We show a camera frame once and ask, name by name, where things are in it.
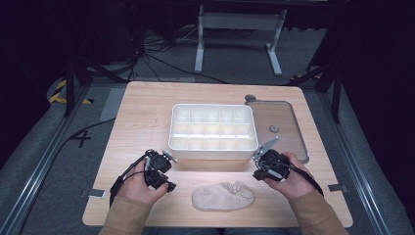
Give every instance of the yellow tape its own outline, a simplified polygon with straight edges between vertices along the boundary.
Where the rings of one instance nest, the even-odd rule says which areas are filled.
[[[67,80],[62,78],[61,82],[56,86],[56,89],[51,98],[49,98],[49,103],[63,103],[67,102],[66,98],[59,98],[59,94],[61,93],[64,86],[67,85]],[[92,105],[94,103],[94,99],[85,99],[82,104],[85,105]]]

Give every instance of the forearm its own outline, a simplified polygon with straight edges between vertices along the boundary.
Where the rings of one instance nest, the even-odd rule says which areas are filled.
[[[348,234],[333,208],[317,191],[314,190],[289,203],[302,234]]]
[[[115,196],[100,234],[141,234],[152,206]]]

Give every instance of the black tape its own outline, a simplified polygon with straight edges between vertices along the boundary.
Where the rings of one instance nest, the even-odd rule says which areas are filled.
[[[329,189],[330,189],[330,192],[335,192],[335,191],[342,191],[344,193],[348,192],[347,188],[344,185],[340,185],[340,184],[329,185]]]

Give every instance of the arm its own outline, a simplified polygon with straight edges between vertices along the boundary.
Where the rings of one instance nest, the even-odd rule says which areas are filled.
[[[151,190],[143,173],[132,175],[134,172],[143,171],[144,164],[145,161],[142,161],[126,175],[128,178],[115,196],[101,235],[141,234],[153,204],[167,193],[167,183],[157,190]]]
[[[284,155],[293,165],[310,174],[308,169],[299,162],[296,155],[291,153],[284,153]],[[289,200],[302,234],[348,234],[332,207],[299,174],[291,171],[284,182],[277,182],[269,178],[265,178],[263,181]]]

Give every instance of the wooden table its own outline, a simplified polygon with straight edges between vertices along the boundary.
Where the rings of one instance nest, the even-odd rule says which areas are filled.
[[[83,222],[102,225],[109,210],[110,188],[116,178],[148,149],[159,153],[168,149],[172,108],[176,104],[240,105],[245,95],[258,100],[283,100],[292,104],[309,154],[305,165],[322,187],[325,198],[334,208],[344,227],[352,225],[341,191],[330,192],[328,185],[337,184],[314,120],[301,90],[297,87],[223,85],[198,83],[130,82],[118,111],[107,149],[103,156],[94,189],[104,189],[104,199],[90,198]],[[295,227],[297,220],[278,192],[253,178],[256,169],[251,160],[217,164],[197,164],[179,160],[167,172],[177,184],[172,193],[158,200],[147,219],[148,226],[189,227]],[[198,211],[192,206],[192,193],[202,185],[218,182],[246,183],[254,192],[254,202],[239,211]]]

